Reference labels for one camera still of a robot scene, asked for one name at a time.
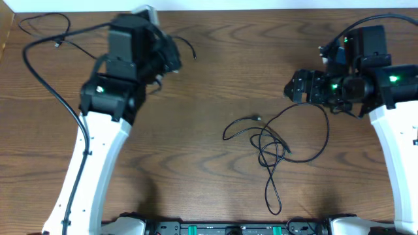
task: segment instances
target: white wall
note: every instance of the white wall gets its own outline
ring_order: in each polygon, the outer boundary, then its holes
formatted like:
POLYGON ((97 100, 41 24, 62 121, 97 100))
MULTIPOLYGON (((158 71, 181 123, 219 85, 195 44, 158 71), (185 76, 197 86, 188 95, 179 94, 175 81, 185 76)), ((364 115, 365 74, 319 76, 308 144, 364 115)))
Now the white wall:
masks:
POLYGON ((14 12, 251 10, 298 8, 416 8, 418 0, 4 0, 14 12))

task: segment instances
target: white curved arm segment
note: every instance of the white curved arm segment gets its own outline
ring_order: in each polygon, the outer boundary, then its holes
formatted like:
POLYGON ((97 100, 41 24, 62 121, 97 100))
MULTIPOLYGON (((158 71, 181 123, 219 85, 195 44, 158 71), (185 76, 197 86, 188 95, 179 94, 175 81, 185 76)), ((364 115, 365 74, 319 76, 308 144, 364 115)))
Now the white curved arm segment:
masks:
MULTIPOLYGON (((90 151, 80 183, 78 184, 67 234, 100 234, 103 204, 116 159, 131 125, 123 119, 112 121, 112 116, 89 112, 80 116, 90 136, 90 151)), ((84 137, 78 128, 74 153, 58 201, 42 232, 62 233, 62 220, 70 197, 72 186, 80 168, 84 151, 84 137)))
POLYGON ((418 101, 383 105, 370 112, 383 148, 394 198, 397 232, 418 233, 418 101))

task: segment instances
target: wood grain surface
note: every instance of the wood grain surface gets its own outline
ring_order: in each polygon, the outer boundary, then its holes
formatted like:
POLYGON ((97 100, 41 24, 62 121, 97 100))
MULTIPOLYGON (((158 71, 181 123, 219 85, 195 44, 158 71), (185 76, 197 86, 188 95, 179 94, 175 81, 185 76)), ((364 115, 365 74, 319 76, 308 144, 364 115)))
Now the wood grain surface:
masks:
MULTIPOLYGON (((281 163, 274 175, 283 211, 270 215, 264 201, 268 174, 246 133, 221 135, 231 121, 250 114, 271 118, 292 102, 283 87, 297 69, 323 69, 318 46, 358 19, 386 12, 418 18, 416 9, 257 10, 160 12, 162 28, 181 41, 183 67, 148 97, 117 161, 104 205, 104 220, 122 212, 184 221, 284 221, 356 213, 365 219, 394 216, 389 177, 368 117, 330 116, 330 141, 309 164, 281 163)), ((72 30, 107 22, 116 13, 70 13, 72 30)), ((0 62, 0 233, 39 231, 61 190, 72 155, 76 123, 23 64, 33 37, 17 28, 18 14, 0 62)), ((399 20, 385 24, 394 64, 417 63, 418 33, 399 20)), ((63 19, 33 25, 60 33, 63 19)), ((106 29, 71 38, 93 55, 107 50, 106 29)), ((69 45, 44 43, 30 62, 74 107, 94 60, 69 45)), ((231 129, 256 125, 248 121, 231 129)), ((288 111, 272 127, 295 159, 311 157, 325 139, 325 120, 314 107, 288 111)), ((277 208, 273 191, 268 197, 277 208)))

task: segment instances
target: robotic arm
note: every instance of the robotic arm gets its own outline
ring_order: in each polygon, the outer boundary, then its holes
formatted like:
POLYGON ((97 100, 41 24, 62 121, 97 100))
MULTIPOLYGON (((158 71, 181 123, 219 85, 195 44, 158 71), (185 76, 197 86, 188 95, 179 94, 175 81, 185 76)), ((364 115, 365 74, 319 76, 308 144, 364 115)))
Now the robotic arm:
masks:
MULTIPOLYGON (((181 67, 175 43, 157 25, 151 7, 120 14, 110 23, 109 52, 96 61, 81 90, 80 120, 88 132, 89 153, 84 158, 85 139, 79 128, 61 193, 43 234, 101 234, 110 177, 145 101, 146 86, 181 67), (102 63, 106 63, 104 74, 98 73, 102 63)), ((142 223, 125 225, 118 234, 142 234, 142 223)))
MULTIPOLYGON (((385 155, 394 197, 395 229, 417 234, 418 66, 391 65, 381 25, 347 32, 343 48, 335 44, 320 49, 327 70, 296 71, 285 86, 285 94, 300 102, 302 93, 306 93, 306 102, 328 106, 334 114, 355 117, 351 113, 353 103, 362 104, 357 118, 369 114, 385 155)), ((386 225, 348 217, 331 221, 329 230, 332 234, 368 234, 370 227, 386 225)))

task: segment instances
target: cable plug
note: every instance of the cable plug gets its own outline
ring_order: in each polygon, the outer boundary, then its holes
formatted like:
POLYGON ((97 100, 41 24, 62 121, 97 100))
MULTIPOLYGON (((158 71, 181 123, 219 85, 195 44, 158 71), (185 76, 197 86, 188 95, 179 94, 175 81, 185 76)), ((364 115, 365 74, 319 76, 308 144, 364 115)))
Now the cable plug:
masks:
POLYGON ((55 39, 54 40, 55 41, 55 47, 59 48, 59 46, 61 46, 61 44, 63 44, 64 39, 65 39, 64 37, 59 37, 59 38, 55 39))
POLYGON ((257 114, 255 114, 255 115, 253 115, 253 116, 251 116, 249 118, 251 120, 253 120, 253 121, 261 121, 261 116, 260 115, 257 115, 257 114))

